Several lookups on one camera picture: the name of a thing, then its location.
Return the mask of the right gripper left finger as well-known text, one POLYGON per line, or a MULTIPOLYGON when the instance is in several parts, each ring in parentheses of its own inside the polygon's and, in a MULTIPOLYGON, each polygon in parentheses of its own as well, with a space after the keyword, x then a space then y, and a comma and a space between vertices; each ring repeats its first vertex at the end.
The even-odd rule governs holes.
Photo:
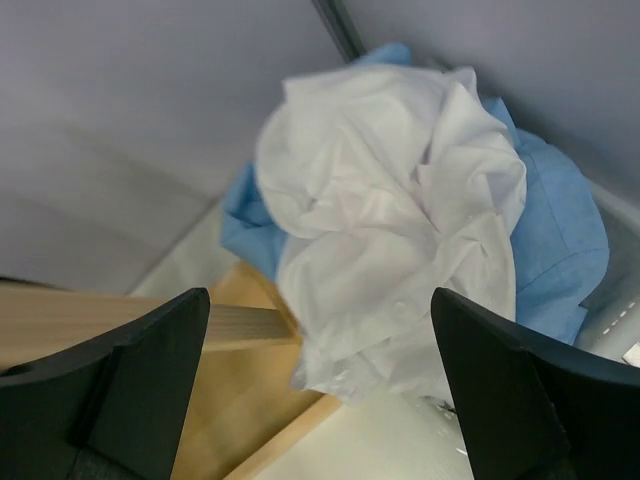
POLYGON ((210 313, 193 288, 1 374, 4 479, 168 479, 210 313))

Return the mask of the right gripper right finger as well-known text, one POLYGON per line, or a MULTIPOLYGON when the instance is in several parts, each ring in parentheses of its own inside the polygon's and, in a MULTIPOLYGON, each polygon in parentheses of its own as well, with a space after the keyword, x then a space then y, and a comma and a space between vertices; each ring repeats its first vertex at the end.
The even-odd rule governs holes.
POLYGON ((638 369, 449 289, 431 315, 475 478, 638 478, 638 369))

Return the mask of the white shirt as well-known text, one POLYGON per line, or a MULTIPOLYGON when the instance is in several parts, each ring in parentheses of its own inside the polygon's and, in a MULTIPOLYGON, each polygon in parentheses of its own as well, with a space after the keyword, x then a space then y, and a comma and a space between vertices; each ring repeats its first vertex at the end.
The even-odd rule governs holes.
POLYGON ((256 145, 286 233, 276 273, 302 334, 292 376, 345 402, 384 386, 451 405, 431 299, 513 319, 526 168, 476 73, 353 66, 286 79, 256 145))

